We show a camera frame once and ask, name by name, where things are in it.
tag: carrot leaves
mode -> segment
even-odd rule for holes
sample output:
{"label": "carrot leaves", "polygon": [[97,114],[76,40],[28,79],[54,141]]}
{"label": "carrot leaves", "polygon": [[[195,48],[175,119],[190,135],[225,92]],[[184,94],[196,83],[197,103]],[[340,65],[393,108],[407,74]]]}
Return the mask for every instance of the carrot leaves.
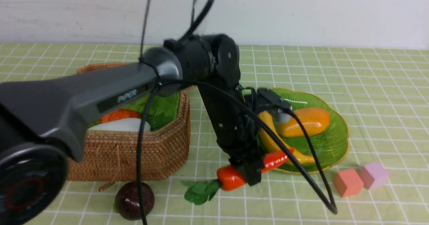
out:
{"label": "carrot leaves", "polygon": [[202,205],[207,201],[211,201],[221,188],[221,183],[217,179],[210,181],[182,181],[182,184],[188,187],[184,195],[185,200],[195,205]]}

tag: red block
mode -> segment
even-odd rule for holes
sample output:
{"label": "red block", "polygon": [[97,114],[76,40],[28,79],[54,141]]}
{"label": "red block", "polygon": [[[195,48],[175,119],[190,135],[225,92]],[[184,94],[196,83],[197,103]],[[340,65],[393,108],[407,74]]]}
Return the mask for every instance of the red block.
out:
{"label": "red block", "polygon": [[363,181],[354,169],[339,171],[333,183],[342,198],[357,195],[363,188]]}

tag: black cable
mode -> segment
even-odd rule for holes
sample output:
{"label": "black cable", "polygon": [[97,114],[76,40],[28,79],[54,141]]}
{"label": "black cable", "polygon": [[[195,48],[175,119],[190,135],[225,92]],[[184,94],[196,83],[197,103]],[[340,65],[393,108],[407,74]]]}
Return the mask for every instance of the black cable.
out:
{"label": "black cable", "polygon": [[189,29],[186,31],[186,33],[178,40],[178,43],[183,43],[185,40],[188,40],[193,32],[198,28],[198,26],[201,24],[202,20],[207,16],[208,11],[210,11],[211,6],[213,5],[213,2],[215,0],[207,0],[204,8],[202,9],[201,13],[198,15],[198,17],[193,20],[195,15],[195,4],[196,0],[193,0],[193,6],[192,6],[192,13],[191,13],[191,25]]}
{"label": "black cable", "polygon": [[239,100],[234,98],[232,95],[228,94],[227,92],[216,88],[215,86],[212,86],[208,83],[198,82],[198,81],[188,81],[188,80],[169,80],[163,83],[163,86],[170,85],[170,84],[186,84],[186,85],[195,85],[195,86],[203,86],[206,89],[211,89],[212,91],[215,91],[218,93],[218,95],[222,95],[224,98],[228,99],[230,102],[237,105],[239,108],[241,108],[243,111],[245,111],[258,125],[261,127],[272,139],[275,141],[275,143],[279,146],[279,148],[285,153],[285,155],[288,156],[288,158],[291,160],[291,162],[294,164],[294,166],[299,170],[299,172],[302,174],[302,176],[307,180],[307,182],[310,184],[310,186],[313,188],[313,190],[316,192],[316,194],[319,196],[319,198],[322,200],[322,202],[325,204],[325,206],[331,211],[333,214],[337,214],[337,206],[334,201],[334,197],[332,195],[331,188],[328,184],[328,181],[325,178],[325,175],[320,167],[320,163],[317,159],[317,155],[314,151],[313,145],[311,144],[310,137],[305,130],[304,126],[302,125],[299,118],[296,116],[296,114],[290,110],[288,113],[296,119],[297,123],[301,127],[304,136],[308,142],[308,145],[311,149],[311,153],[314,157],[314,160],[317,165],[317,169],[319,170],[320,176],[322,176],[323,183],[326,187],[326,190],[328,192],[329,201],[326,198],[326,196],[323,194],[322,190],[319,188],[319,186],[314,182],[314,180],[311,178],[311,176],[307,173],[307,171],[302,167],[302,165],[297,161],[295,156],[285,147],[285,145],[280,141],[280,139],[274,134],[274,132],[265,124],[254,112],[251,111],[245,104],[241,103]]}
{"label": "black cable", "polygon": [[149,98],[147,99],[146,105],[144,107],[144,114],[141,118],[140,129],[138,131],[137,138],[137,157],[136,157],[136,179],[137,179],[137,191],[138,191],[138,205],[140,207],[141,221],[143,225],[147,225],[146,215],[144,214],[144,202],[143,202],[143,192],[142,192],[142,178],[141,178],[141,153],[142,153],[142,145],[143,144],[143,134],[144,134],[144,125],[146,123],[147,117],[149,116],[149,109],[155,100],[155,96],[158,93],[159,84],[156,83],[153,87],[152,91],[149,94]]}
{"label": "black cable", "polygon": [[144,12],[144,19],[143,19],[143,30],[141,31],[141,40],[140,40],[140,57],[139,61],[142,61],[143,57],[143,45],[144,45],[144,35],[146,34],[146,25],[147,25],[147,17],[149,16],[149,7],[150,7],[150,1],[147,0],[146,2],[146,11]]}
{"label": "black cable", "polygon": [[250,89],[250,92],[252,94],[252,111],[256,113],[256,90],[251,87],[247,87],[246,89]]}

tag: white wall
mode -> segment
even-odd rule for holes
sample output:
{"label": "white wall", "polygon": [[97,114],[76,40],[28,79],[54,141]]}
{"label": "white wall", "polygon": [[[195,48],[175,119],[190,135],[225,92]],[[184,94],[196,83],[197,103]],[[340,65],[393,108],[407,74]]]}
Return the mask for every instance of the white wall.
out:
{"label": "white wall", "polygon": [[[153,0],[147,43],[179,37],[192,0]],[[0,0],[0,42],[138,43],[146,0]],[[216,0],[205,33],[241,45],[429,48],[429,0]]]}

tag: foam cube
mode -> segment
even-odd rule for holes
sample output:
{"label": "foam cube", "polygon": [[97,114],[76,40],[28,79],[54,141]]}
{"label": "foam cube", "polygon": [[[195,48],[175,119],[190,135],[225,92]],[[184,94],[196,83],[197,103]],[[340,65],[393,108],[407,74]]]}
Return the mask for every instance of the foam cube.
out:
{"label": "foam cube", "polygon": [[373,162],[363,166],[359,176],[365,188],[370,190],[384,185],[389,177],[389,173],[380,162]]}
{"label": "foam cube", "polygon": [[357,195],[363,188],[363,181],[354,169],[339,171],[333,183],[342,198]]}

